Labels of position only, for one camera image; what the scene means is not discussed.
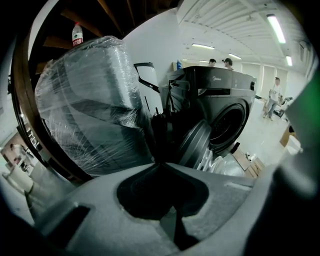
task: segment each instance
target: cardboard box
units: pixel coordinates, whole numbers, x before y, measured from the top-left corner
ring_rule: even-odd
[[[292,129],[291,125],[288,125],[288,127],[286,128],[286,130],[284,131],[284,133],[280,139],[280,143],[282,146],[286,147],[286,145],[288,144],[290,135],[292,135],[293,137],[298,139],[296,132]]]
[[[246,155],[242,153],[239,148],[233,153],[233,157],[244,171],[250,166],[250,162],[246,158]]]
[[[257,178],[265,168],[265,165],[258,157],[250,162],[239,148],[233,153],[233,157],[239,163],[244,170],[245,176],[248,178]]]

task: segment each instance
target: red bottle label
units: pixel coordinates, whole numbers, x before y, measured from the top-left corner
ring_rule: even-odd
[[[82,33],[75,33],[72,36],[72,44],[73,44],[73,46],[80,45],[83,41],[84,41],[84,38],[83,38],[83,34]]]

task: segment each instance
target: plastic wrap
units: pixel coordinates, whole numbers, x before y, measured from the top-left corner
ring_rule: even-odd
[[[47,66],[35,88],[40,116],[82,170],[99,176],[152,163],[138,74],[122,40],[85,42]]]

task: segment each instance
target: white ceiling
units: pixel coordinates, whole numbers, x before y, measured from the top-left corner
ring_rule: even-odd
[[[279,43],[267,20],[268,14],[277,17],[285,44]],[[308,46],[309,40],[293,15],[274,0],[185,0],[177,17],[185,59],[221,61],[232,53],[243,62],[306,72],[309,53],[305,51],[301,61],[299,44],[305,41]],[[215,49],[194,47],[193,43]],[[287,55],[292,57],[293,67],[288,67]]]

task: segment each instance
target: white shirt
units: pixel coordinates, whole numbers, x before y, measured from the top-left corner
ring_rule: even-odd
[[[270,98],[271,100],[278,102],[279,101],[279,94],[281,94],[281,86],[280,85],[274,85],[273,89],[270,92]]]

